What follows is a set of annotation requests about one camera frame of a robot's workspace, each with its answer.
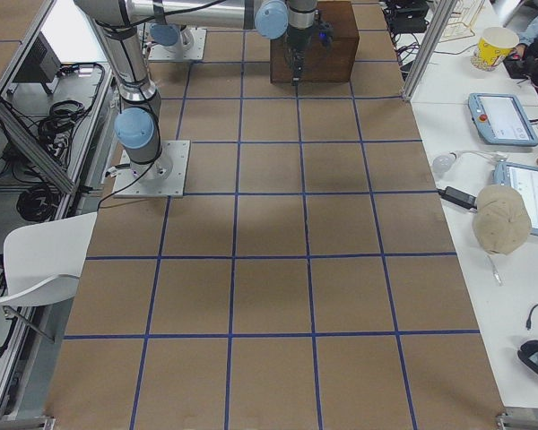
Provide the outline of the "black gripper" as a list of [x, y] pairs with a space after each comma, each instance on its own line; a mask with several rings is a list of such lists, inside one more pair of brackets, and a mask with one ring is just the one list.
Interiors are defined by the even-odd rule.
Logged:
[[285, 59], [291, 68], [291, 84], [298, 85], [303, 73], [303, 63], [310, 44], [311, 28], [288, 27], [285, 34]]

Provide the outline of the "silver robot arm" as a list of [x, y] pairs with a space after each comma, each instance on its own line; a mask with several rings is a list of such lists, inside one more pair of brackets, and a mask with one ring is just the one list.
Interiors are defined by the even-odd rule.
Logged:
[[138, 180], [162, 179], [173, 161], [162, 153], [159, 128], [161, 96], [149, 76], [137, 28], [146, 22], [166, 26], [213, 26], [256, 30], [267, 39], [285, 35], [292, 55], [293, 82], [303, 70], [305, 51], [317, 28], [315, 1], [77, 1], [92, 21], [102, 50], [118, 81], [124, 122], [132, 110], [142, 114], [150, 131], [137, 148], [125, 137], [120, 141]]
[[188, 50], [194, 45], [194, 36], [186, 25], [154, 23], [150, 35], [155, 43], [167, 50]]

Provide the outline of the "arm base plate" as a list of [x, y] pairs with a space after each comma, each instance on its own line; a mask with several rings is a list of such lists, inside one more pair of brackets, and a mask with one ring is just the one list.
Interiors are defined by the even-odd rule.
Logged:
[[150, 62], [201, 61], [204, 57], [205, 28], [154, 24], [149, 34]]
[[148, 172], [147, 167], [130, 164], [122, 150], [120, 163], [128, 167], [116, 173], [112, 192], [117, 198], [148, 198], [184, 195], [190, 141], [162, 141], [161, 155]]

